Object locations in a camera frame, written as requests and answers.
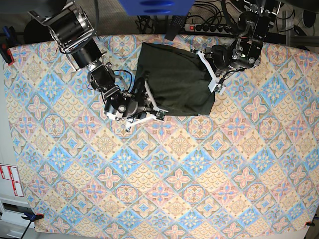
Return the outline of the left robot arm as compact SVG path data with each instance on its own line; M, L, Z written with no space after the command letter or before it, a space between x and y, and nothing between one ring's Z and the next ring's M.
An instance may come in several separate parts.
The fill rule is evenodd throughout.
M216 78L226 80L235 72L258 66L264 40L280 9L277 0L243 0L244 9L235 22L228 13L226 1L221 1L222 13L235 39L228 45L213 45L203 51L191 50L202 56L213 70Z

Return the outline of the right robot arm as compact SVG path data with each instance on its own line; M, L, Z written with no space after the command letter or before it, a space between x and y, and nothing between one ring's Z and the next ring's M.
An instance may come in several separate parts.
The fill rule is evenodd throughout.
M97 26L92 25L85 11L73 0L34 0L28 13L49 29L59 50L66 55L75 71L88 70L93 90L101 93L104 114L111 120L126 122L126 130L148 120L164 119L165 110L159 108L148 85L149 73L134 81L132 87L123 82L116 85L111 63L103 64L103 53L93 37Z

